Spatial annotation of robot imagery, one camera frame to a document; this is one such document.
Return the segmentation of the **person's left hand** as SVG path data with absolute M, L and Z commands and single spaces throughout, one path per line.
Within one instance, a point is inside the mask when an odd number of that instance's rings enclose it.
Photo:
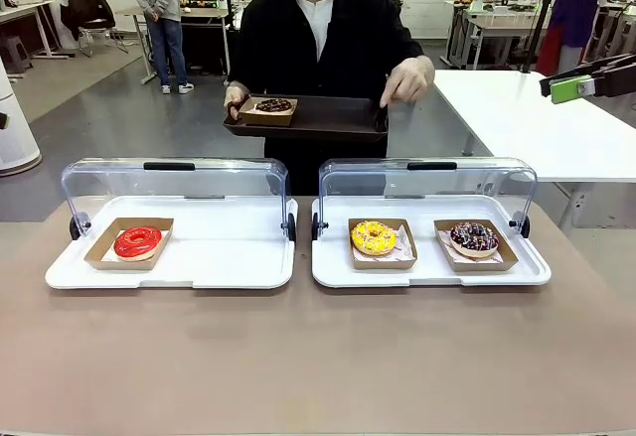
M 393 68 L 380 100 L 380 108 L 392 102 L 415 103 L 433 85 L 435 68 L 427 56 L 405 59 Z

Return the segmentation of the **person's right hand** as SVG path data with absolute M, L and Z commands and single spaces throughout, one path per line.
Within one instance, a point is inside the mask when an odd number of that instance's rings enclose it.
M 224 107 L 227 110 L 229 117 L 234 121 L 238 120 L 239 111 L 242 104 L 249 97 L 249 90 L 237 81 L 231 82 L 227 89 L 224 101 Z

